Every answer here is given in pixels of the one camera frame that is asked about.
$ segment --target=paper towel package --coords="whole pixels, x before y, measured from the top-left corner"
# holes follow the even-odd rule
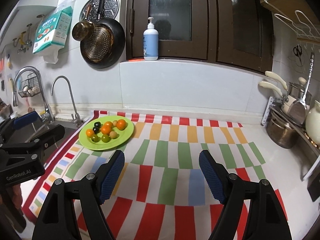
[[[58,50],[66,43],[72,18],[72,7],[50,15],[36,31],[33,53],[42,56],[47,63],[57,63]]]

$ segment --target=orange fruit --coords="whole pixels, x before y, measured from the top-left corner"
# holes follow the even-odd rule
[[[110,126],[104,125],[101,127],[101,132],[102,132],[102,134],[109,135],[110,132],[112,132],[112,128]]]
[[[125,129],[125,127],[127,126],[127,122],[123,119],[118,120],[117,122],[117,128],[122,131]]]
[[[104,125],[110,126],[110,128],[113,128],[113,124],[112,124],[112,122],[110,122],[110,121],[105,122]]]
[[[88,137],[91,137],[92,135],[94,135],[94,131],[92,129],[87,129],[85,131],[85,134],[88,136]]]

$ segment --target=bottle label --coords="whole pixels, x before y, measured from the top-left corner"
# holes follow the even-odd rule
[[[158,34],[143,35],[143,56],[158,57]]]

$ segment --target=round perforated metal rack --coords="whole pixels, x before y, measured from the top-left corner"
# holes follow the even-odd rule
[[[79,21],[83,21],[85,13],[87,11],[88,5],[91,4],[91,10],[88,16],[88,21],[97,20],[97,12],[100,0],[89,0],[81,10]],[[103,5],[103,15],[102,18],[112,18],[114,19],[119,11],[119,0],[105,0]]]
[[[99,62],[109,52],[112,43],[113,38],[109,30],[102,26],[96,26],[92,36],[81,41],[80,46],[88,59]]]

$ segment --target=silver bolt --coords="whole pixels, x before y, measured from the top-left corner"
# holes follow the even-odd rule
[[[56,180],[54,181],[54,183],[55,183],[56,185],[60,185],[60,184],[62,183],[62,179],[56,179]]]
[[[238,178],[238,175],[234,174],[234,173],[230,173],[229,174],[229,178],[232,179],[232,180],[236,180]]]
[[[266,186],[270,184],[269,180],[267,179],[262,179],[261,182],[263,185],[266,185]]]
[[[89,173],[87,176],[85,176],[87,179],[93,179],[95,177],[94,173]]]

